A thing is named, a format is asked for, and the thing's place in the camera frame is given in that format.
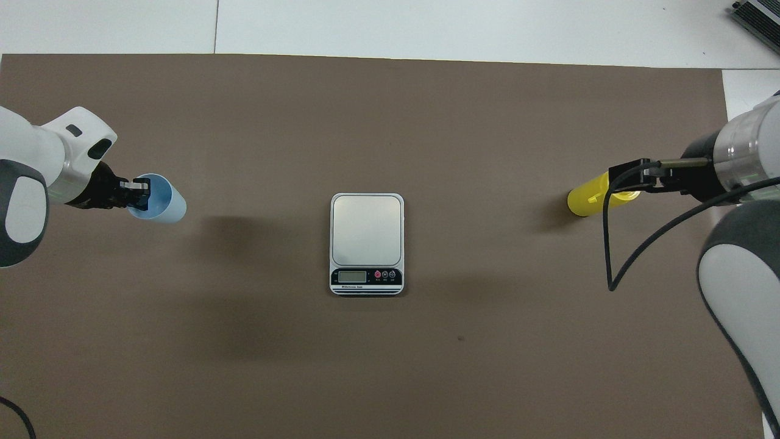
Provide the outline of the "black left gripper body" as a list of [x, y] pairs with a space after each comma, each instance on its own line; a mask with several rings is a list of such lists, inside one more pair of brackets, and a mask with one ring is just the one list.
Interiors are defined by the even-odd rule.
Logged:
[[118, 177], [106, 162], [99, 162], [90, 175], [84, 190], [67, 205], [77, 209], [124, 209], [128, 205], [127, 191], [121, 183], [126, 178]]

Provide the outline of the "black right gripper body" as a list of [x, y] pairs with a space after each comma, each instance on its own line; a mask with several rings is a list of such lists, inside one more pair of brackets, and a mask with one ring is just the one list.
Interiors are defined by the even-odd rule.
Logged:
[[[717, 138], [717, 133], [700, 137], [688, 145], [681, 158], [712, 159]], [[711, 198], [725, 193], [725, 189], [715, 173], [713, 164], [702, 167], [674, 168], [670, 170], [670, 174], [667, 177], [661, 178], [661, 184], [669, 191], [690, 195], [699, 200], [699, 202], [707, 202]]]

